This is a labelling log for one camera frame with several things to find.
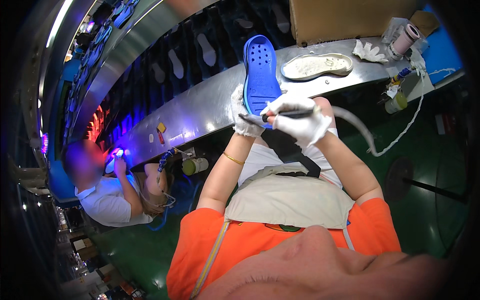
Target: gold bracelet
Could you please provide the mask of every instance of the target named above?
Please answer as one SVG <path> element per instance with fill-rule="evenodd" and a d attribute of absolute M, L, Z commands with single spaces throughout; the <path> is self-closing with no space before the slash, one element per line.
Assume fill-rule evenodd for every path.
<path fill-rule="evenodd" d="M 223 152 L 223 154 L 224 154 L 226 157 L 230 158 L 231 160 L 233 160 L 234 162 L 236 162 L 237 164 L 239 164 L 239 165 L 241 165 L 241 166 L 243 166 L 243 165 L 245 164 L 245 162 L 241 162 L 241 161 L 236 160 L 236 159 L 234 159 L 233 157 L 229 156 L 227 153 L 225 153 L 225 151 Z"/>

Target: person's arm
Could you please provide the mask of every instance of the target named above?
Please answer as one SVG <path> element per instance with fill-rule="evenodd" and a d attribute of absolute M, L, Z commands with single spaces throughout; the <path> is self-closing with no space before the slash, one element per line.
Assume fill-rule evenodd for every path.
<path fill-rule="evenodd" d="M 372 171 L 334 134 L 327 129 L 332 121 L 315 111 L 308 118 L 291 119 L 277 115 L 279 111 L 315 109 L 316 103 L 309 98 L 284 94 L 260 113 L 266 114 L 274 129 L 280 129 L 297 139 L 303 148 L 315 145 L 332 166 L 349 196 L 358 205 L 372 198 L 384 198 L 382 188 Z"/>
<path fill-rule="evenodd" d="M 315 143 L 332 166 L 349 196 L 361 205 L 372 198 L 384 198 L 382 187 L 363 161 L 333 133 Z"/>
<path fill-rule="evenodd" d="M 225 153 L 228 156 L 244 162 L 252 148 L 254 137 L 234 133 L 228 143 Z M 200 194 L 197 208 L 208 207 L 221 214 L 240 177 L 243 165 L 234 162 L 224 154 L 215 163 Z"/>
<path fill-rule="evenodd" d="M 123 197 L 128 203 L 130 203 L 130 217 L 141 215 L 144 212 L 142 202 L 140 201 L 140 197 L 138 196 L 137 191 L 127 179 L 127 175 L 125 174 L 127 170 L 127 163 L 122 157 L 115 158 L 113 170 L 113 172 L 115 173 L 115 175 L 117 175 L 117 178 L 120 181 L 121 188 L 123 190 Z"/>

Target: orange t-shirt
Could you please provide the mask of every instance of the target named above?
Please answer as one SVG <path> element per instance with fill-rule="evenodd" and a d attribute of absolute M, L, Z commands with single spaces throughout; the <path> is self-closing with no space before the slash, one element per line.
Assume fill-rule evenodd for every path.
<path fill-rule="evenodd" d="M 188 299 L 222 228 L 224 216 L 210 208 L 199 208 L 180 223 L 180 236 L 167 274 L 170 299 Z M 348 213 L 348 235 L 355 251 L 381 254 L 401 251 L 387 203 L 373 198 Z M 234 265 L 260 251 L 269 250 L 303 228 L 253 222 L 230 223 L 210 273 L 202 287 L 225 274 Z M 341 229 L 329 229 L 337 247 L 348 248 Z"/>

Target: stainless steel counter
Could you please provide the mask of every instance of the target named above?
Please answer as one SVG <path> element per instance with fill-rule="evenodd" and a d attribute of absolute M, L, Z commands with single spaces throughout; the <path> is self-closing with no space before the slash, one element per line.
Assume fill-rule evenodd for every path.
<path fill-rule="evenodd" d="M 361 40 L 371 42 L 373 46 L 380 46 L 380 53 L 386 53 L 385 46 L 380 43 L 379 37 L 362 38 Z M 282 82 L 282 88 L 285 87 L 289 92 L 314 97 L 357 84 L 385 80 L 390 77 L 387 69 L 396 68 L 400 71 L 409 66 L 406 60 L 392 60 L 386 64 L 360 60 L 359 57 L 352 55 L 354 47 L 355 39 L 349 39 L 307 48 L 291 46 L 277 50 L 276 77 Z M 308 54 L 311 51 L 320 54 L 348 55 L 353 60 L 353 71 L 343 77 L 327 74 L 308 82 L 293 82 L 281 75 L 280 66 L 283 63 L 297 55 Z M 126 151 L 127 161 L 130 166 L 135 166 L 162 154 L 172 146 L 179 146 L 232 126 L 230 95 L 235 87 L 244 81 L 245 68 L 243 64 L 239 64 L 197 84 L 143 119 L 118 139 L 115 146 L 128 149 Z M 163 122 L 167 128 L 163 133 L 165 145 L 160 144 L 156 133 L 156 127 L 160 122 Z"/>
<path fill-rule="evenodd" d="M 113 26 L 98 64 L 80 90 L 82 102 L 73 115 L 70 138 L 81 138 L 88 122 L 128 66 L 173 26 L 215 0 L 142 0 L 122 29 Z"/>

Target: work glove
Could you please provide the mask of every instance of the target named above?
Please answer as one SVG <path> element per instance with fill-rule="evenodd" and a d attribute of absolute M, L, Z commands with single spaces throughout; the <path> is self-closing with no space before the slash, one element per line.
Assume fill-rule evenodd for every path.
<path fill-rule="evenodd" d="M 281 111 L 313 109 L 313 114 L 307 118 L 292 119 L 277 115 Z M 283 94 L 273 102 L 268 102 L 267 107 L 260 115 L 272 111 L 275 115 L 273 129 L 279 129 L 297 139 L 297 145 L 305 149 L 325 136 L 332 118 L 324 116 L 322 110 L 310 98 Z"/>
<path fill-rule="evenodd" d="M 425 76 L 427 68 L 425 67 L 425 60 L 423 59 L 420 52 L 415 47 L 410 47 L 412 49 L 412 54 L 408 58 L 412 69 L 415 68 L 417 71 L 417 76 Z"/>
<path fill-rule="evenodd" d="M 365 47 L 362 45 L 359 39 L 357 39 L 357 44 L 353 49 L 352 53 L 359 56 L 363 60 L 369 60 L 373 62 L 381 62 L 385 63 L 388 60 L 385 59 L 384 54 L 377 54 L 380 51 L 380 48 L 374 47 L 372 48 L 372 44 L 369 42 L 365 42 Z"/>
<path fill-rule="evenodd" d="M 248 114 L 247 109 L 243 104 L 243 84 L 237 85 L 235 91 L 233 91 L 231 96 L 231 106 L 233 119 L 235 121 L 233 130 L 235 130 L 236 133 L 251 137 L 259 137 L 262 135 L 265 128 L 255 124 L 249 124 L 239 117 L 239 114 Z"/>

